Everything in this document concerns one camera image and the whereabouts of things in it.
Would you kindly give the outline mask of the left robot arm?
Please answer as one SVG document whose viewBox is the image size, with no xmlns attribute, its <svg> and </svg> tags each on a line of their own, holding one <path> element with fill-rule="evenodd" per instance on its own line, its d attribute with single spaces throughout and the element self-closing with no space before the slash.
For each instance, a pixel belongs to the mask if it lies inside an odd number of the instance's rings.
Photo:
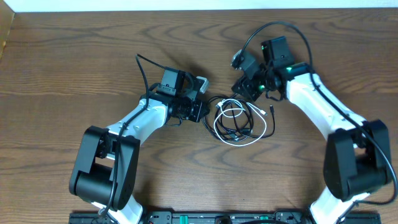
<svg viewBox="0 0 398 224">
<path fill-rule="evenodd" d="M 208 85 L 204 77 L 166 67 L 123 119 L 84 132 L 69 183 L 71 194 L 99 209 L 84 223 L 140 222 L 144 209 L 132 195 L 140 147 L 170 118 L 200 122 L 210 112 L 201 98 Z"/>
</svg>

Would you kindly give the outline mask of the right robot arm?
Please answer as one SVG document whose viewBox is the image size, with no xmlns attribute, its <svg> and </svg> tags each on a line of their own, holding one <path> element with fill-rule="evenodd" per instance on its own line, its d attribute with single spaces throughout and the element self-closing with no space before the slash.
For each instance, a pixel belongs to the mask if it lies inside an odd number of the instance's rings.
<svg viewBox="0 0 398 224">
<path fill-rule="evenodd" d="M 322 83 L 311 62 L 297 63 L 284 36 L 261 44 L 264 62 L 245 51 L 231 65 L 242 70 L 232 90 L 250 100 L 278 91 L 300 108 L 326 139 L 326 187 L 301 223 L 343 223 L 347 214 L 387 184 L 397 185 L 387 126 L 367 121 L 346 107 Z"/>
</svg>

